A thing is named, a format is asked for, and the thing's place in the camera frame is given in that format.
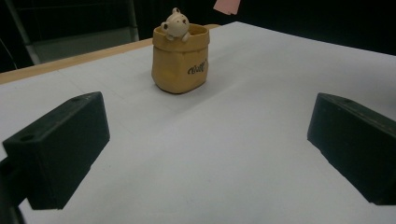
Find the brown bag-shaped container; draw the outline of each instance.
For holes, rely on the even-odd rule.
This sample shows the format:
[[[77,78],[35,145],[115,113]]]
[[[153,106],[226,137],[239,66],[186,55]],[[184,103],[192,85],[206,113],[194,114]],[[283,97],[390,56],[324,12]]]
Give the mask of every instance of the brown bag-shaped container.
[[[191,36],[186,42],[181,38],[168,40],[161,27],[154,29],[151,75],[163,91],[183,93],[192,91],[206,81],[209,30],[190,24]]]

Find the sack-shaped planter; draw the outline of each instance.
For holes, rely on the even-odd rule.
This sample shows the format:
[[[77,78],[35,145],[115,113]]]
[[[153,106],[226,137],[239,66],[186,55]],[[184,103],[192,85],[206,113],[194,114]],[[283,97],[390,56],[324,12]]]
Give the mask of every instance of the sack-shaped planter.
[[[161,27],[154,29],[151,75],[163,91],[183,93],[205,83],[207,77],[209,30],[190,24],[190,37],[169,40]]]

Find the wooden table edge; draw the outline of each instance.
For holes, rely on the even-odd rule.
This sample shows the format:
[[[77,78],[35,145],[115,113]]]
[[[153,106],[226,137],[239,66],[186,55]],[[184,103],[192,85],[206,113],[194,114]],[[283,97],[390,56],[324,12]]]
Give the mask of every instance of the wooden table edge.
[[[208,29],[213,29],[219,27],[217,24],[208,24],[205,25]],[[50,63],[42,63],[30,67],[25,67],[18,70],[13,70],[5,73],[0,73],[0,84],[5,84],[12,81],[21,80],[27,77],[33,77],[41,74],[45,74],[48,72],[56,71],[59,69],[63,69],[66,67],[74,66],[81,63],[87,63],[94,60],[102,59],[105,57],[109,57],[112,55],[124,53],[126,51],[141,49],[143,47],[150,46],[152,44],[152,38],[144,39],[140,41],[136,41],[133,43],[116,46],[109,49],[100,49],[94,52],[81,54],[78,56],[65,58],[61,60],[57,60]]]

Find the dark background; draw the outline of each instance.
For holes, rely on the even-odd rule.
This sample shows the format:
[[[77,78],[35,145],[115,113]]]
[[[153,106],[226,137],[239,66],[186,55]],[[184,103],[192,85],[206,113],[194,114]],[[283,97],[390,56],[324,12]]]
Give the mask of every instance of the dark background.
[[[0,72],[32,65],[4,0],[0,0]],[[126,0],[14,0],[31,41],[82,35],[130,26]],[[190,22],[241,21],[266,29],[358,49],[396,55],[395,16],[390,3],[241,0],[237,15],[213,9],[216,0],[134,0],[140,39],[179,7]]]

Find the animal figurine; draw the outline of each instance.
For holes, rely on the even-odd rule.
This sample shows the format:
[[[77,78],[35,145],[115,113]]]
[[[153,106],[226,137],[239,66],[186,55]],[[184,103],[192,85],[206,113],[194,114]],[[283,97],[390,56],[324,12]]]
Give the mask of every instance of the animal figurine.
[[[168,19],[161,24],[161,28],[166,32],[166,38],[168,40],[174,40],[175,37],[181,37],[181,40],[186,42],[190,37],[189,19],[187,19],[185,15],[181,14],[177,7],[172,10],[172,15],[170,15]]]

